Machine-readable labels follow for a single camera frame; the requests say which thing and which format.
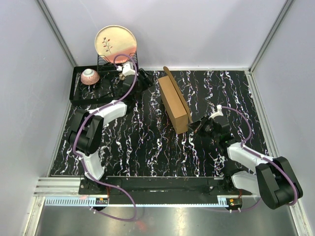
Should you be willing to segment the brown cardboard box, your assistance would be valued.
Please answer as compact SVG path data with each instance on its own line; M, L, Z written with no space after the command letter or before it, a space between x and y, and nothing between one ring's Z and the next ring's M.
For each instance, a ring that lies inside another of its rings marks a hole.
M165 76L158 79L162 103L176 134L186 133L192 123L190 108L169 68L164 66Z

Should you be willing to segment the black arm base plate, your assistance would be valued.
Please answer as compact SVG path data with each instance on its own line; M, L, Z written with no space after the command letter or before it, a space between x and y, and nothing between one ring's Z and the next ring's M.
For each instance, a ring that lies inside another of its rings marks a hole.
M79 194L106 194L119 195L118 187L127 192L197 192L210 195L250 196L246 190L238 190L226 177L102 177L101 182L114 185L106 186L94 182L87 177L80 179Z

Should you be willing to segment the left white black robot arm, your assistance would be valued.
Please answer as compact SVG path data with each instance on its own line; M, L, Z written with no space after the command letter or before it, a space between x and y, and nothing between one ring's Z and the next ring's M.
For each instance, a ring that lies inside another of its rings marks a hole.
M154 76L141 68L133 90L124 100L104 109L79 109L76 112L67 135L67 141L86 166L84 179L80 180L79 194L100 195L110 190L104 181L105 171L98 153L103 128L108 123L129 114L136 107L136 100L141 97L142 92L153 85Z

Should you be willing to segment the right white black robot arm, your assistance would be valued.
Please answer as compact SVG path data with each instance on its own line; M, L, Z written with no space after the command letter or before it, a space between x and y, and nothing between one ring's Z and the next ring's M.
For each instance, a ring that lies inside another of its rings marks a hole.
M223 183L224 191L234 195L240 189L258 195L270 208L294 205L302 196L302 187L289 163L283 157L259 153L236 138L223 115L204 116L188 125L197 135L209 137L220 155L238 162L250 171L234 171Z

